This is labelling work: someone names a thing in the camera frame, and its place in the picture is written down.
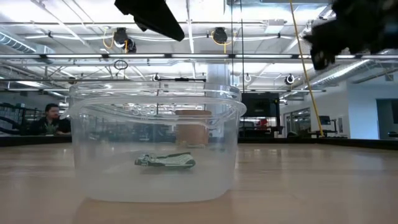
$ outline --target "toy car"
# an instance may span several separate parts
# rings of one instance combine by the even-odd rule
[[[134,164],[142,167],[185,167],[191,168],[196,162],[190,152],[159,156],[143,154],[139,156]]]

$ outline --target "man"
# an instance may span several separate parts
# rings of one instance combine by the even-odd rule
[[[70,134],[70,122],[67,119],[60,119],[60,108],[54,103],[45,107],[45,117],[34,121],[29,132],[33,135],[40,134]]]

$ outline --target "table surface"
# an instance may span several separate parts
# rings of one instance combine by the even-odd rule
[[[0,223],[397,223],[398,153],[242,144],[233,189],[198,203],[85,198],[71,144],[0,148]]]

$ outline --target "ceiling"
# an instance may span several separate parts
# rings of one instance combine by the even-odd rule
[[[33,1],[35,0],[0,0],[0,33],[3,30],[27,45],[47,46],[56,54],[124,53],[124,50],[114,45],[111,48],[104,46],[104,42],[109,46],[112,41],[110,38],[103,39],[103,36],[111,37],[117,27],[127,28],[127,33],[137,45],[137,54],[299,54],[290,5],[285,2],[280,3],[279,0],[266,4],[259,0],[242,0],[242,11],[240,1],[234,1],[235,4],[231,5],[225,4],[224,0],[189,0],[191,24],[188,23],[185,1],[166,0],[186,34],[186,38],[181,42],[170,40],[149,30],[142,32],[135,25],[132,16],[124,16],[119,12],[114,6],[114,0],[46,0],[42,1],[45,9],[38,7]],[[328,1],[298,0],[295,1],[293,9],[297,29],[301,35],[304,30],[308,30],[311,20],[327,13],[330,7]],[[284,25],[273,26],[271,24],[273,19],[284,20]],[[211,32],[215,27],[226,29],[231,44],[225,49],[224,46],[215,44],[211,38]],[[300,44],[303,53],[309,54],[310,46],[304,41],[300,41]],[[1,44],[0,53],[20,54]],[[24,60],[5,61],[41,77],[45,74],[45,67],[34,66],[34,61],[31,64]],[[71,63],[68,60],[59,60],[59,62]],[[112,60],[107,62],[108,68],[97,65],[98,60],[78,61],[80,62],[91,65],[61,67],[61,65],[53,64],[48,65],[46,74],[51,74],[51,78],[104,79],[115,78],[114,75],[118,72],[113,68],[114,61]],[[192,77],[193,62],[195,74],[200,76],[206,75],[207,64],[215,63],[211,60],[153,59],[150,61],[151,66],[148,66],[146,62],[139,59],[129,61],[129,65],[133,66],[122,71],[119,77],[142,80],[144,76],[146,80],[150,80],[155,73],[167,77]],[[284,83],[287,75],[293,74],[299,79],[303,76],[300,60],[273,63],[235,62],[233,65],[231,61],[225,60],[217,63],[227,63],[230,72],[239,75],[240,87],[242,87],[244,68],[244,72],[253,77],[251,82],[246,83],[245,88],[288,89],[291,87]],[[306,62],[305,68],[311,79],[320,74],[313,71],[311,63]],[[57,86],[67,88],[69,84],[57,83]]]

